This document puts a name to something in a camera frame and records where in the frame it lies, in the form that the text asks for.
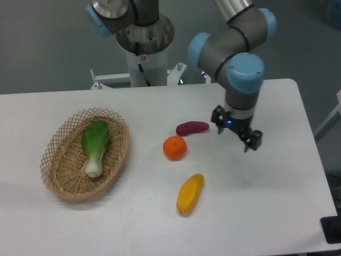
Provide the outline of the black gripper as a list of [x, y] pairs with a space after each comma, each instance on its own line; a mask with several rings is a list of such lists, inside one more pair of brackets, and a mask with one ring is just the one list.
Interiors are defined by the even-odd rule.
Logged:
[[230, 105], [224, 105], [224, 108], [218, 105], [211, 115], [211, 122], [216, 125], [218, 134], [224, 129], [236, 133], [245, 145], [245, 153], [248, 150], [256, 151], [262, 144], [263, 133], [250, 128], [252, 119], [253, 108], [240, 110]]

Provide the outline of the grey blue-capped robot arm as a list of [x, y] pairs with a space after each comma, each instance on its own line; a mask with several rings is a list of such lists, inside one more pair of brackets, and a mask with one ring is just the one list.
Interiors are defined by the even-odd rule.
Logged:
[[[218, 131], [229, 129], [245, 144], [257, 150], [262, 133], [251, 128], [258, 94], [264, 80], [262, 59], [251, 51], [277, 31], [277, 20], [268, 9], [252, 1], [216, 1], [227, 30], [218, 36], [197, 34], [188, 47], [189, 60], [225, 89], [223, 106], [217, 106], [211, 120]], [[166, 51], [175, 29], [159, 11], [158, 1], [90, 1], [85, 11], [103, 37], [115, 35], [126, 52], [133, 87], [167, 83]]]

